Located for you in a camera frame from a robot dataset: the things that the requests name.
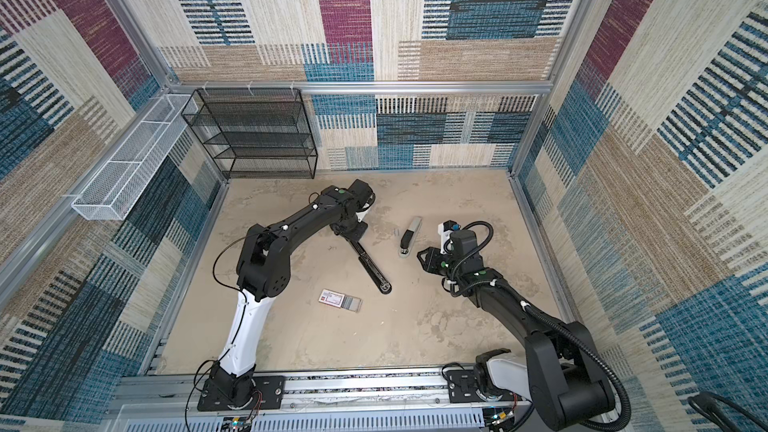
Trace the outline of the grey staple tray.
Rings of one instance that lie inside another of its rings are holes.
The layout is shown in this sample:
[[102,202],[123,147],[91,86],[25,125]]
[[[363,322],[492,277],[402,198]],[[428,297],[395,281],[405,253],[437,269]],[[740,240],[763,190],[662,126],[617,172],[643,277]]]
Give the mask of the grey staple tray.
[[362,306],[362,300],[358,297],[353,297],[349,295],[345,295],[342,303],[341,308],[350,312],[357,313],[360,311]]

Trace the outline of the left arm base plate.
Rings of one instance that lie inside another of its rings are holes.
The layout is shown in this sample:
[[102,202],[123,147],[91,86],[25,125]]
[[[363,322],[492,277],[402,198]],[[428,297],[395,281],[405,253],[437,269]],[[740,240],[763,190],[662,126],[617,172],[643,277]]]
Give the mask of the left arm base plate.
[[199,412],[277,410],[281,407],[285,376],[208,378],[196,409]]

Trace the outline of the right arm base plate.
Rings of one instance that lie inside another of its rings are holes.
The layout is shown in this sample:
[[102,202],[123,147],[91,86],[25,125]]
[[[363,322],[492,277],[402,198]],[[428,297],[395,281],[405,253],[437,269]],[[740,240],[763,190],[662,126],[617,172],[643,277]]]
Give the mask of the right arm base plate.
[[445,364],[440,370],[440,375],[447,384],[449,402],[452,404],[498,400],[498,396],[490,395],[481,390],[472,369],[468,369],[457,362]]

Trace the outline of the grey silver stapler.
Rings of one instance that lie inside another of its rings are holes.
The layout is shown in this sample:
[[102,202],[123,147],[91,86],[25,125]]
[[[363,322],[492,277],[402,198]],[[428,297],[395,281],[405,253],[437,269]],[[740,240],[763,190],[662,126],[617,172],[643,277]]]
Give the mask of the grey silver stapler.
[[421,224],[422,218],[420,216],[414,217],[401,235],[399,242],[399,256],[401,258],[408,257],[413,250]]

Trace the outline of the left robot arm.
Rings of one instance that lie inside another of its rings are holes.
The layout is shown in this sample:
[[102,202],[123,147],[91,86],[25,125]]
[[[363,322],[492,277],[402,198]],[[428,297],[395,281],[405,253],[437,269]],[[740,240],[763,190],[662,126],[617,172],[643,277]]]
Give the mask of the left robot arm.
[[275,299],[291,278],[291,255],[328,227],[346,240],[360,238],[364,217],[375,203],[370,185],[329,186],[289,217],[269,226],[256,224],[242,239],[236,264],[238,303],[219,359],[208,373],[198,400],[201,412],[255,409],[266,398],[255,379],[257,348]]

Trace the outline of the red white staple box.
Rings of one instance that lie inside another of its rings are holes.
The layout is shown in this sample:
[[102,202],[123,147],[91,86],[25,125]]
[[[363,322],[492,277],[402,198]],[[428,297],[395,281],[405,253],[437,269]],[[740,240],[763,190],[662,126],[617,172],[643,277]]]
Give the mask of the red white staple box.
[[329,289],[323,289],[318,301],[321,304],[328,305],[335,308],[343,308],[344,300],[346,296],[342,293],[338,293]]

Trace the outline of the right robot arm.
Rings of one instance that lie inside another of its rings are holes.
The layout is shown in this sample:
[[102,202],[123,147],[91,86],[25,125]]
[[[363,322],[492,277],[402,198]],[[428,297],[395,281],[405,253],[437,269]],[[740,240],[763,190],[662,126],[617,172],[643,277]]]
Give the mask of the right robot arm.
[[440,244],[417,254],[422,269],[441,278],[453,297],[468,299],[496,318],[523,346],[525,360],[510,350],[477,356],[472,371],[451,370],[444,378],[454,401],[523,399],[553,431],[580,425],[596,431],[621,431],[631,417],[628,394],[617,374],[599,356],[579,322],[549,315],[515,290],[497,270],[484,264],[477,222],[439,225]]

